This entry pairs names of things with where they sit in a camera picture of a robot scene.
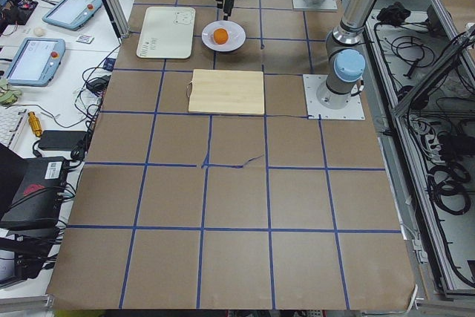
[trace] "table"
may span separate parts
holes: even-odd
[[[133,0],[120,0],[126,16],[130,13]],[[1,56],[5,58],[13,58],[18,50],[19,44],[26,36],[32,36],[32,31],[35,27],[41,26],[47,29],[48,37],[62,38],[66,41],[67,50],[62,59],[53,80],[43,88],[21,87],[23,96],[17,104],[20,105],[40,105],[51,113],[58,115],[57,120],[63,125],[70,125],[82,119],[82,115],[74,108],[73,101],[76,98],[78,90],[82,87],[82,72],[86,68],[96,67],[99,62],[108,53],[113,50],[119,42],[112,31],[108,22],[105,10],[102,8],[97,13],[97,16],[92,18],[86,24],[84,29],[89,29],[96,35],[95,40],[90,45],[80,44],[74,39],[79,35],[80,31],[69,31],[59,27],[46,25],[42,22],[42,14],[47,11],[46,8],[39,7],[30,18],[25,26],[19,26],[19,29],[12,36],[0,37]],[[112,57],[117,56],[117,52],[112,53]],[[99,70],[96,75],[110,74],[107,71]],[[95,101],[94,96],[85,94],[83,96],[86,103]],[[31,111],[35,111],[39,117],[43,129],[62,130],[52,119],[48,118],[42,113],[42,110],[37,107],[26,107]],[[71,130],[84,130],[85,124],[82,122],[71,128]],[[22,132],[22,137],[15,147],[15,152],[22,157],[32,157],[31,147],[36,141],[33,133],[29,128],[25,128]],[[68,153],[63,151],[48,151],[45,152],[48,156],[63,155],[69,158]],[[80,170],[69,174],[68,181],[73,185],[79,178]],[[60,217],[65,220],[68,219],[72,202],[63,203]],[[53,248],[52,253],[57,252],[58,247]],[[47,285],[51,277],[51,271],[42,271],[38,278],[21,282],[14,286],[0,290],[0,298],[21,298],[28,296],[38,296],[45,294]]]
[[[196,9],[189,59],[135,56],[149,6]],[[364,96],[362,122],[305,111],[301,74],[327,73],[341,12],[241,0],[247,40],[215,53],[200,40],[214,6],[135,1],[47,290],[56,307],[405,310],[414,281]],[[195,68],[263,71],[266,114],[189,114]]]
[[[122,11],[128,19],[134,0],[119,0],[119,2]],[[28,23],[23,26],[18,26],[18,30],[10,36],[0,37],[0,46],[19,46],[24,37],[35,37],[33,34],[35,27],[44,28],[46,30],[45,37],[64,39],[68,50],[110,51],[119,44],[104,7],[102,7],[102,9],[100,9],[89,22],[77,31],[70,31],[44,23],[42,17],[52,7],[52,5],[39,1],[39,6],[33,12]],[[10,33],[12,30],[13,25],[10,25],[5,30],[5,33]],[[93,36],[93,42],[91,44],[76,42],[77,37],[82,33]]]

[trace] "wooden cutting board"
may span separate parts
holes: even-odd
[[[194,70],[191,82],[191,113],[264,114],[263,72]]]

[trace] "tablet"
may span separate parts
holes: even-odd
[[[8,82],[11,85],[47,85],[58,69],[65,48],[63,39],[26,38],[5,73]]]
[[[101,0],[61,0],[43,16],[43,21],[69,30],[77,30],[101,6]]]

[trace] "yellow connector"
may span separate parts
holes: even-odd
[[[28,122],[30,123],[31,130],[36,137],[40,137],[43,134],[42,124],[39,122],[38,117],[34,111],[28,113]]]

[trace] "white plate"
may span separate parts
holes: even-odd
[[[213,39],[214,31],[220,27],[225,29],[229,35],[228,41],[222,45],[217,44]],[[229,52],[237,50],[243,45],[244,41],[246,40],[246,33],[244,32],[244,29],[235,22],[218,20],[217,22],[212,22],[211,24],[205,26],[203,32],[201,33],[201,39],[203,40],[204,44],[212,50]]]

